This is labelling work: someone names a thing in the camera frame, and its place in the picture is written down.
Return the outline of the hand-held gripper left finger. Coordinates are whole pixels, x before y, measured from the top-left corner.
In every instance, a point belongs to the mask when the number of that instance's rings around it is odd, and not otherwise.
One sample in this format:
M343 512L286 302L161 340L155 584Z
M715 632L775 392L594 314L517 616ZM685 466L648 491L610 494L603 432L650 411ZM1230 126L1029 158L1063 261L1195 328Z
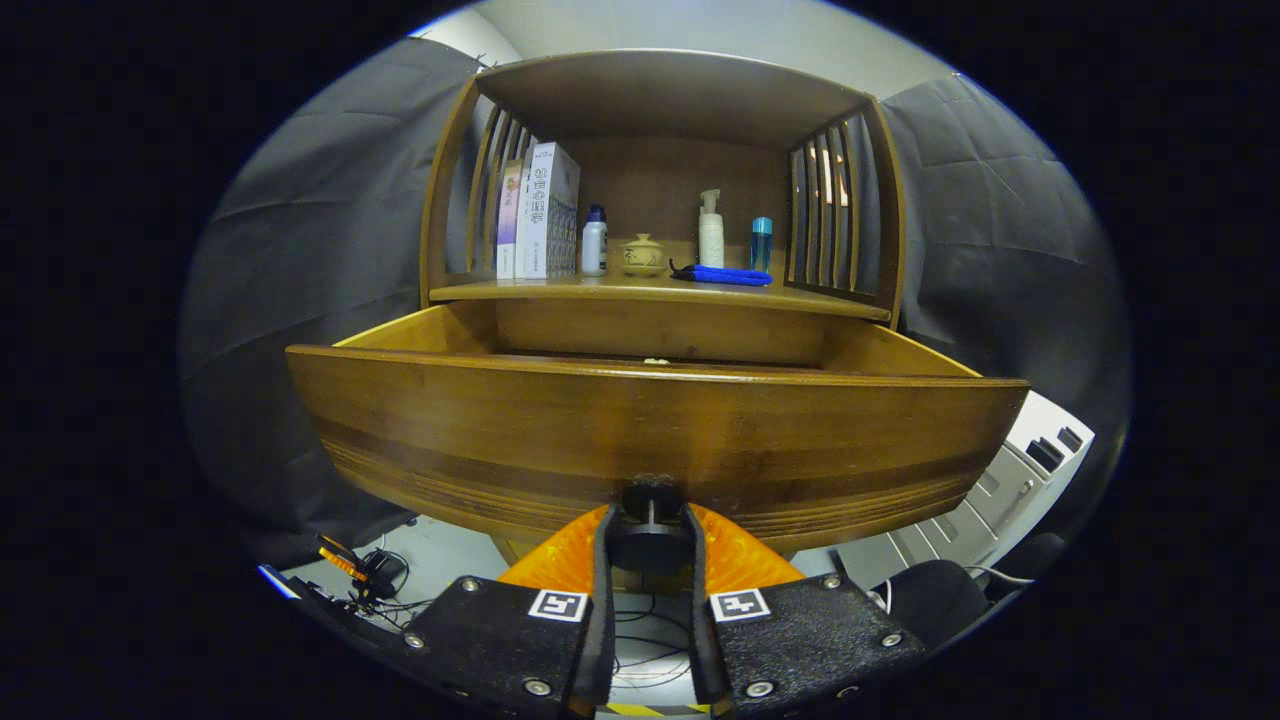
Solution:
M616 516L585 512L498 580L457 578L402 633L402 673L492 719L595 717L614 666Z

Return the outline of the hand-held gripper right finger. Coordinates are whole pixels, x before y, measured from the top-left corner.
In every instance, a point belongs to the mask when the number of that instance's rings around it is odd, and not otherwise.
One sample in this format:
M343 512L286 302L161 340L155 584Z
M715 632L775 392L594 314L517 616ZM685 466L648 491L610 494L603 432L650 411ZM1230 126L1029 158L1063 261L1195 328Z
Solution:
M863 692L916 666L927 644L841 573L717 591L730 521L684 506L692 537L687 657L713 719L829 719Z

